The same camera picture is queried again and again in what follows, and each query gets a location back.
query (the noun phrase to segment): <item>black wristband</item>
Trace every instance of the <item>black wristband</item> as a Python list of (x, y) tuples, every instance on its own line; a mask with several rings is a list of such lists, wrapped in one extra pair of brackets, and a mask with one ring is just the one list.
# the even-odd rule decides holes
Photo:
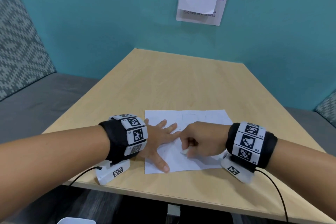
[(139, 151), (128, 154), (125, 156), (125, 150), (135, 144), (128, 144), (127, 130), (124, 128), (120, 120), (107, 120), (99, 123), (107, 134), (110, 140), (110, 151), (107, 155), (107, 160), (111, 161), (111, 164), (117, 164), (123, 160), (135, 157)]
[[(228, 132), (228, 137), (227, 137), (227, 141), (226, 141), (226, 148), (227, 151), (229, 153), (232, 154), (233, 151), (233, 145), (235, 143), (235, 138), (239, 129), (240, 123), (234, 123), (232, 124), (232, 126), (229, 129)], [(272, 153), (274, 151), (274, 148), (277, 144), (278, 138), (270, 133), (270, 132), (265, 132), (265, 136), (263, 138), (263, 143), (262, 143), (262, 148), (260, 150), (260, 153), (253, 153), (253, 154), (260, 154), (259, 156), (259, 160), (257, 164), (251, 163), (250, 161), (242, 158), (241, 156), (235, 156), (234, 154), (231, 155), (231, 160), (233, 162), (238, 163), (239, 165), (241, 165), (242, 167), (245, 167), (246, 169), (248, 169), (251, 172), (255, 171), (256, 167), (260, 167), (260, 168), (266, 168), (267, 164), (272, 156)], [(250, 149), (244, 148), (244, 150), (246, 150), (247, 152), (252, 152)]]

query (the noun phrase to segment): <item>table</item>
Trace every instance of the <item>table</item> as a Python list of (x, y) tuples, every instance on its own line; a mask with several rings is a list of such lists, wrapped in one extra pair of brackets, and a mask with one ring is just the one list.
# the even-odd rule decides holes
[[(120, 113), (144, 118), (145, 110), (190, 109), (225, 109), (233, 122), (256, 123), (279, 138), (323, 151), (245, 65), (141, 49), (128, 54), (44, 133), (97, 125)], [(278, 192), (261, 173), (247, 185), (223, 169), (148, 175), (144, 170), (144, 160), (137, 157), (105, 186), (98, 185), (94, 171), (73, 185), (285, 220)], [(291, 222), (336, 223), (267, 174), (280, 189)]]

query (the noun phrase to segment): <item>couch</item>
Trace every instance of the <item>couch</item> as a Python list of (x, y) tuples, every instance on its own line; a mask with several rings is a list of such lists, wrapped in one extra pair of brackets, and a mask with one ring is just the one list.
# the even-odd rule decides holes
[[(21, 0), (0, 0), (0, 143), (42, 133), (97, 82), (57, 73)], [(315, 111), (286, 109), (318, 144), (336, 156), (336, 91)], [(8, 222), (48, 222), (63, 189), (60, 186), (45, 194)], [(116, 194), (72, 188), (59, 217), (109, 224), (119, 201)], [(247, 216), (242, 219), (249, 222)]]

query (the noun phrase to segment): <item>left hand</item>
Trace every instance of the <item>left hand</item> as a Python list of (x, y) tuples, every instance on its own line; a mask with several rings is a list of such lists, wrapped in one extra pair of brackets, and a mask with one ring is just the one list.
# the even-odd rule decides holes
[(156, 126), (148, 125), (148, 119), (144, 121), (147, 125), (148, 139), (145, 148), (139, 152), (138, 156), (150, 159), (159, 170), (168, 173), (169, 166), (160, 157), (157, 149), (161, 144), (173, 142), (179, 137), (181, 131), (170, 134), (177, 128), (177, 124), (174, 123), (167, 128), (163, 128), (167, 124), (166, 120), (161, 121)]

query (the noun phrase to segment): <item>white device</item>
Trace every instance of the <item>white device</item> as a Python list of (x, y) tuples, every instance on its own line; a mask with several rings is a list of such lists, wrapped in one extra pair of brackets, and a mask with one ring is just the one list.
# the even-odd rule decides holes
[(225, 150), (223, 159), (220, 161), (220, 165), (242, 183), (250, 183), (254, 173), (231, 161), (230, 157), (231, 154), (228, 150)]
[(129, 159), (123, 160), (118, 164), (111, 165), (111, 161), (104, 160), (98, 164), (102, 167), (101, 170), (96, 169), (96, 176), (100, 185), (106, 185), (121, 173), (125, 172), (130, 167)]

